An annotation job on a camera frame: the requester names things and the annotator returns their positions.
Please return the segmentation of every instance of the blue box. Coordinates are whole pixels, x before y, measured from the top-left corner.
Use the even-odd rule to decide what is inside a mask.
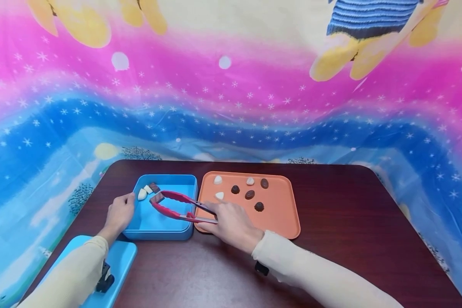
[[[154,194],[147,195],[147,198],[142,201],[137,200],[140,189],[152,182],[155,182],[161,190],[175,191],[192,199],[197,196],[197,179],[193,175],[141,176],[133,189],[136,194],[135,213],[123,234],[130,240],[188,240],[193,234],[192,223],[169,218],[159,213],[149,202]],[[181,214],[195,213],[195,206],[192,204],[168,198],[160,204]]]
[[[80,235],[74,237],[65,249],[60,253],[58,259],[53,263],[39,284],[42,284],[50,272],[63,260],[72,250],[82,246],[91,237]],[[132,266],[133,260],[137,254],[137,247],[134,243],[115,240],[111,245],[106,262],[111,266],[111,274],[115,277],[115,282],[106,293],[94,292],[86,299],[81,308],[111,308],[115,304],[116,298],[120,293],[121,287],[125,282],[128,271]]]

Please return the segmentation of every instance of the tongs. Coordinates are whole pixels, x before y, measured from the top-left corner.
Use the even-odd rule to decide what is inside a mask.
[[[202,210],[216,216],[216,214],[208,207],[206,207],[205,204],[199,201],[195,201],[192,198],[180,194],[179,192],[174,192],[174,191],[167,191],[167,190],[162,190],[158,192],[156,195],[154,195],[152,198],[150,198],[150,203],[152,206],[161,214],[163,214],[166,217],[173,218],[173,219],[178,219],[178,220],[185,220],[185,221],[190,221],[190,222],[208,222],[211,224],[217,224],[216,219],[209,219],[209,218],[203,218],[203,217],[196,217],[193,213],[188,212],[186,215],[179,214],[176,211],[170,210],[167,207],[163,207],[162,205],[159,204],[164,198],[169,198],[172,200],[176,200],[179,202],[184,202],[188,204],[195,205],[198,208],[201,208]]]

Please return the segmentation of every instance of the wooden table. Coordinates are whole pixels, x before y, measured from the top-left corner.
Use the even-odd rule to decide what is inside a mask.
[[[460,308],[462,297],[441,270],[376,175],[362,166],[118,161],[47,261],[29,292],[66,244],[94,236],[113,198],[144,174],[192,174],[201,185],[208,171],[283,175],[290,179],[302,227],[294,241],[363,276],[405,308]],[[254,261],[216,237],[140,241],[118,308],[321,307],[302,290],[254,272]]]

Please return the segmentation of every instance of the fabric backdrop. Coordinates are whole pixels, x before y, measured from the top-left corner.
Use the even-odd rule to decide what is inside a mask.
[[[119,159],[367,166],[462,294],[462,0],[0,1],[0,307]]]

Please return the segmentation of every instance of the orange tray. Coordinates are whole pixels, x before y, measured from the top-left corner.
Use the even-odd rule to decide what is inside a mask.
[[[222,183],[219,185],[214,184],[216,175],[222,177]],[[251,186],[247,185],[247,178],[253,178],[255,183]],[[267,189],[262,188],[260,185],[260,180],[263,178],[269,182],[269,188]],[[238,185],[240,193],[233,194],[231,192],[234,185]],[[249,190],[255,191],[255,196],[250,200],[246,200],[245,194]],[[294,200],[293,186],[289,179],[281,175],[210,171],[203,176],[198,200],[200,202],[216,202],[215,194],[218,192],[224,192],[224,201],[243,207],[255,227],[261,230],[273,231],[290,240],[299,236],[301,227]],[[255,210],[255,204],[259,201],[264,204],[264,210],[261,212]],[[195,216],[214,219],[212,214],[200,208],[196,209]],[[206,233],[197,226],[195,228],[202,233]]]

